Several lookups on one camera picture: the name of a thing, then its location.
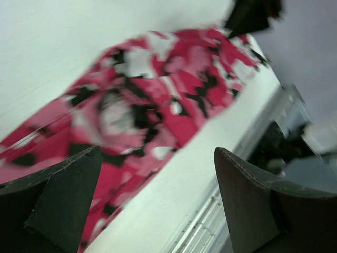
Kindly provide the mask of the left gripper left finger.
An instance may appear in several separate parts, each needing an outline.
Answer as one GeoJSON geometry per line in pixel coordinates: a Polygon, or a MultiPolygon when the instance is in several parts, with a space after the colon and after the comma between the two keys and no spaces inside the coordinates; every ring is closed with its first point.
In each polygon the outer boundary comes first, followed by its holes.
{"type": "Polygon", "coordinates": [[[102,165],[99,147],[1,185],[1,252],[77,252],[102,165]]]}

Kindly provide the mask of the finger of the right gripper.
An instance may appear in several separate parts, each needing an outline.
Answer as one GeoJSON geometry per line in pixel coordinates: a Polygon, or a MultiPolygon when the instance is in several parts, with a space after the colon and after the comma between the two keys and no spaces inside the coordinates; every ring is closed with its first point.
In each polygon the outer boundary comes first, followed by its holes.
{"type": "Polygon", "coordinates": [[[228,38],[268,30],[270,19],[278,20],[283,14],[282,0],[238,0],[223,25],[228,38]]]}

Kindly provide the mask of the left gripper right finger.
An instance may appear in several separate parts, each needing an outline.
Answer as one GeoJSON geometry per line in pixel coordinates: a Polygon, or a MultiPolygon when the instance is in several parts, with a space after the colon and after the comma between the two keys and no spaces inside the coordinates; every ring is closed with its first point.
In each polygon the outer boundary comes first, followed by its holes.
{"type": "Polygon", "coordinates": [[[336,194],[258,168],[225,148],[214,164],[234,252],[336,252],[336,194]]]}

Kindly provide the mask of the pink camouflage trousers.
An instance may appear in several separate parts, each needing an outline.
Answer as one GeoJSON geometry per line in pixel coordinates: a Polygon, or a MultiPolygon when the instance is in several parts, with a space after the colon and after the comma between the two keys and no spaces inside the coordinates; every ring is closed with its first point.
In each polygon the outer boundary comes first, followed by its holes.
{"type": "Polygon", "coordinates": [[[148,32],[108,48],[66,92],[1,142],[1,182],[90,146],[103,164],[81,239],[100,232],[268,60],[218,27],[148,32]]]}

